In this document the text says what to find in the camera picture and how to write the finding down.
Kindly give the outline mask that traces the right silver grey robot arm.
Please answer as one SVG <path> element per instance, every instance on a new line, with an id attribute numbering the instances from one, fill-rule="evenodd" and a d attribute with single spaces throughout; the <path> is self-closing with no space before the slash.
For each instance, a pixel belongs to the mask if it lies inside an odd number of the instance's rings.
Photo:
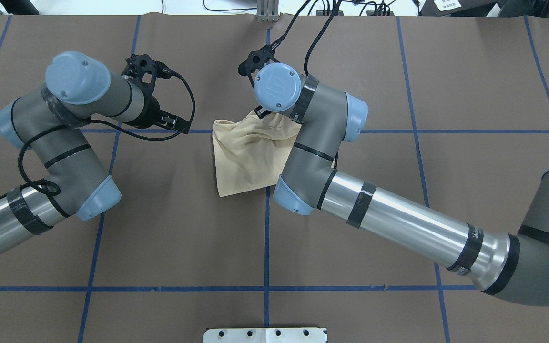
<path id="1" fill-rule="evenodd" d="M 334 169 L 342 142 L 355 141 L 368 105 L 318 78 L 272 62 L 253 82 L 259 116 L 299 123 L 273 193 L 300 215 L 319 209 L 431 259 L 506 302 L 549 306 L 549 167 L 517 234 L 489 233 Z"/>

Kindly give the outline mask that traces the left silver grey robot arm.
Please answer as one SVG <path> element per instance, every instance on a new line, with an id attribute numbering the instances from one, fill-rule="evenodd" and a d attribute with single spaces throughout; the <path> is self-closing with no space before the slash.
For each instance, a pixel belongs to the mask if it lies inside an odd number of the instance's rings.
<path id="1" fill-rule="evenodd" d="M 163 111 L 155 81 L 183 80 L 150 56 L 133 54 L 122 74 L 78 51 L 65 51 L 46 68 L 44 84 L 0 111 L 0 135 L 19 149 L 22 185 L 0 197 L 0 254 L 51 230 L 66 218 L 98 217 L 122 197 L 81 128 L 108 119 L 144 130 L 189 132 L 192 120 Z"/>

